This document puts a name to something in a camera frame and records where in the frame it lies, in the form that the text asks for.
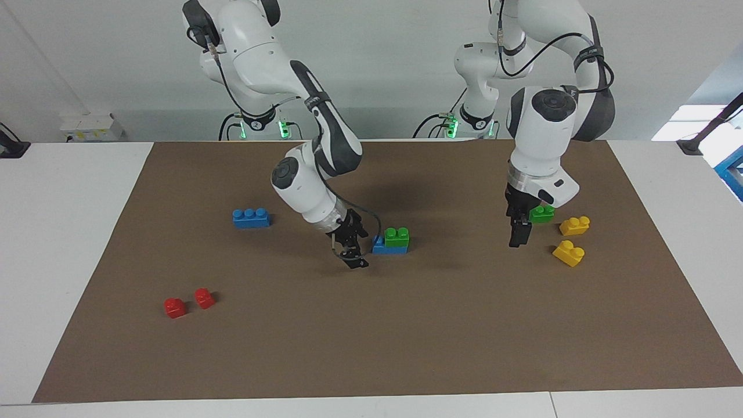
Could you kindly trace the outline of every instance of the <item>blue object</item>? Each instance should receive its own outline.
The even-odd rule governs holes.
[[[384,237],[374,237],[374,241],[377,243],[372,249],[372,254],[379,255],[390,255],[390,254],[407,254],[407,247],[385,247]]]
[[[271,225],[270,215],[264,208],[235,209],[233,211],[233,223],[238,229],[268,228]]]
[[[730,157],[722,161],[715,171],[720,179],[738,196],[743,202],[743,176],[741,176],[741,164],[743,164],[743,147],[738,148]]]

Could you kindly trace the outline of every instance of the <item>white table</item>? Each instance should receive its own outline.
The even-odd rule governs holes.
[[[674,143],[610,144],[741,367],[743,205]],[[743,388],[25,405],[151,147],[34,144],[0,161],[0,417],[743,417]]]

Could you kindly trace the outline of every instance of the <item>lego brick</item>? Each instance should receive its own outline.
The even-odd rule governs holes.
[[[209,293],[209,290],[206,288],[201,288],[194,292],[193,294],[194,298],[196,299],[196,303],[202,308],[202,309],[209,309],[216,301],[214,300],[214,297],[211,293]]]
[[[545,224],[555,217],[555,208],[550,205],[537,206],[529,212],[529,220],[535,224]]]
[[[372,254],[390,255],[390,254],[407,254],[407,247],[388,247],[385,245],[384,238],[376,240],[377,244],[371,249]]]
[[[271,225],[271,221],[268,211],[264,208],[258,208],[257,210],[236,209],[233,211],[233,224],[238,229],[268,228]]]
[[[565,220],[559,226],[559,231],[564,237],[573,235],[583,235],[591,227],[591,220],[587,216],[580,218],[570,218]]]
[[[408,247],[410,246],[410,234],[408,228],[387,228],[384,231],[384,246],[391,247]]]
[[[165,300],[165,314],[176,319],[186,314],[186,304],[177,298]]]
[[[568,266],[575,267],[583,260],[585,251],[583,248],[573,245],[572,241],[565,240],[557,246],[552,255],[561,259]]]

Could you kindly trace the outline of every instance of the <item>electrical outlet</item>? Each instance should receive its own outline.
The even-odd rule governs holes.
[[[115,142],[124,133],[113,115],[67,117],[59,128],[65,142]]]

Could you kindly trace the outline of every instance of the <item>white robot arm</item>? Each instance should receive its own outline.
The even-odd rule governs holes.
[[[198,0],[187,1],[183,12],[189,33],[208,51],[233,99],[233,89],[241,84],[236,92],[248,102],[268,94],[295,94],[317,120],[320,135],[291,149],[274,169],[274,190],[307,222],[343,246],[338,257],[349,267],[368,266],[358,243],[358,237],[368,236],[361,217],[325,183],[327,178],[356,170],[361,143],[317,78],[303,63],[291,60],[276,40],[272,29],[280,18],[276,0],[222,1],[212,9],[218,10],[216,20]],[[239,83],[230,75],[236,75]]]
[[[566,52],[574,62],[577,86],[527,87],[511,98],[507,127],[516,140],[506,198],[510,246],[526,244],[529,212],[542,201],[558,208],[576,196],[575,182],[560,166],[571,139],[593,141],[614,121],[609,91],[613,73],[604,62],[596,23],[577,0],[501,0],[490,19],[497,43],[466,44],[455,58],[467,82],[458,110],[465,135],[482,138],[498,100],[496,79],[526,77],[536,55],[531,38]]]

